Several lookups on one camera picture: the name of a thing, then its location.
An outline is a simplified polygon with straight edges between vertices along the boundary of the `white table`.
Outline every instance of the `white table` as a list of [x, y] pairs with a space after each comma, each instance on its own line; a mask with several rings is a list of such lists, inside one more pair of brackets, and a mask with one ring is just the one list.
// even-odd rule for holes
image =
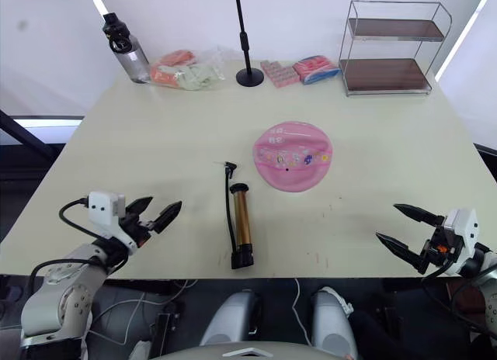
[[[402, 216], [394, 203], [447, 214], [474, 207], [480, 242], [497, 248], [497, 185], [432, 80], [431, 95], [347, 98], [339, 77], [315, 85], [255, 88], [234, 81], [185, 92], [136, 85], [123, 74], [88, 113], [0, 245], [0, 272], [29, 274], [91, 237], [57, 218], [92, 190], [122, 192], [128, 202], [153, 195], [145, 217], [167, 204], [183, 208], [116, 274], [122, 279], [418, 276], [375, 237], [397, 237], [419, 252], [433, 229]], [[313, 123], [334, 146], [330, 171], [302, 193], [271, 188], [259, 176], [252, 145], [270, 126]], [[224, 212], [223, 161], [250, 187], [255, 265], [233, 271]], [[83, 207], [68, 211], [91, 227]]]

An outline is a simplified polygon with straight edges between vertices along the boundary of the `metal shelf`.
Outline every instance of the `metal shelf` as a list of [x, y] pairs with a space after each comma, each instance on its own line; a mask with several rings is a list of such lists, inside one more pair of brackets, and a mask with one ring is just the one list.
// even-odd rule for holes
[[444, 36], [432, 20], [349, 18], [356, 40], [411, 40], [442, 42]]
[[341, 60], [347, 95], [428, 94], [432, 87], [414, 59]]

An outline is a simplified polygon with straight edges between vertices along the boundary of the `robotic arm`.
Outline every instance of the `robotic arm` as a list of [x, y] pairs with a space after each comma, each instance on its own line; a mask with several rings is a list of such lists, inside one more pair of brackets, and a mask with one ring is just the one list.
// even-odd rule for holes
[[[182, 203], [175, 202], [162, 210], [156, 220], [141, 221], [140, 214], [150, 201], [152, 197], [144, 197], [125, 206], [123, 195], [91, 192], [87, 198], [70, 204], [81, 203], [89, 209], [89, 219], [101, 236], [96, 235], [96, 241], [81, 245], [64, 259], [42, 263], [33, 270], [30, 286], [42, 267], [53, 265], [41, 288], [23, 308], [22, 358], [80, 359], [81, 340], [96, 291], [108, 275], [127, 262], [128, 255], [150, 238], [151, 230], [161, 233], [181, 210]], [[64, 217], [68, 207], [61, 211], [61, 219], [80, 229]]]
[[[410, 205], [396, 204], [394, 207], [413, 220], [435, 227], [435, 231], [431, 239], [426, 241], [420, 255], [410, 251], [399, 240], [376, 233], [381, 243], [422, 275], [429, 264], [433, 263], [440, 269], [427, 277], [446, 273], [470, 279], [469, 283], [478, 287], [485, 298], [487, 329], [480, 331], [490, 335], [492, 345], [497, 347], [497, 254], [478, 243], [479, 228], [474, 209], [455, 209], [448, 216], [437, 216]], [[474, 327], [474, 323], [455, 312], [457, 294], [458, 292], [454, 294], [449, 310]]]

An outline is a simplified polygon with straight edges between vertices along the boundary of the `floor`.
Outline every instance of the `floor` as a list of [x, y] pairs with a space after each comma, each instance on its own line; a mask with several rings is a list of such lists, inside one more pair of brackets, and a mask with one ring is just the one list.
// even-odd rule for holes
[[[0, 181], [0, 242], [14, 224], [17, 216], [36, 190], [40, 178], [22, 181]], [[384, 325], [384, 308], [392, 307], [401, 320], [401, 341], [431, 359], [466, 359], [468, 357], [467, 331], [448, 313], [434, 306], [421, 289], [418, 279], [407, 279], [407, 285], [414, 288], [392, 289], [406, 285], [405, 281], [385, 279], [301, 279], [301, 297], [297, 310], [308, 331], [310, 328], [311, 296], [322, 286], [333, 286], [353, 303], [356, 310], [365, 310]], [[0, 295], [6, 286], [24, 286], [24, 276], [1, 276]], [[97, 293], [93, 305], [96, 316], [108, 306], [124, 299], [138, 299], [144, 292], [144, 299], [155, 302], [167, 299], [179, 288], [174, 282], [141, 282], [128, 289], [122, 283], [109, 282]], [[267, 341], [289, 341], [304, 343], [304, 335], [291, 311], [291, 304], [297, 292], [293, 279], [250, 279], [250, 280], [200, 280], [185, 289], [176, 299], [181, 315], [176, 330], [168, 336], [167, 352], [178, 351], [198, 345], [217, 308], [232, 293], [252, 289], [262, 298], [262, 324], [260, 339]], [[447, 299], [444, 285], [434, 286], [433, 293], [440, 299]], [[0, 328], [17, 325], [26, 297], [15, 303], [5, 304], [5, 314], [0, 318]], [[122, 341], [130, 315], [136, 302], [117, 306], [105, 315], [92, 329]], [[162, 306], [141, 304], [130, 325], [127, 343], [114, 344], [94, 334], [89, 334], [89, 358], [127, 359], [134, 344], [151, 339], [153, 323]]]

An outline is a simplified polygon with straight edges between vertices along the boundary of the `water bottle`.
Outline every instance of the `water bottle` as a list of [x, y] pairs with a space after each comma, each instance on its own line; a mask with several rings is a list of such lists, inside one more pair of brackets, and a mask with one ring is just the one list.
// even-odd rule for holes
[[130, 34], [126, 24], [113, 12], [103, 16], [106, 20], [102, 30], [131, 81], [147, 83], [150, 81], [149, 64], [138, 40]]

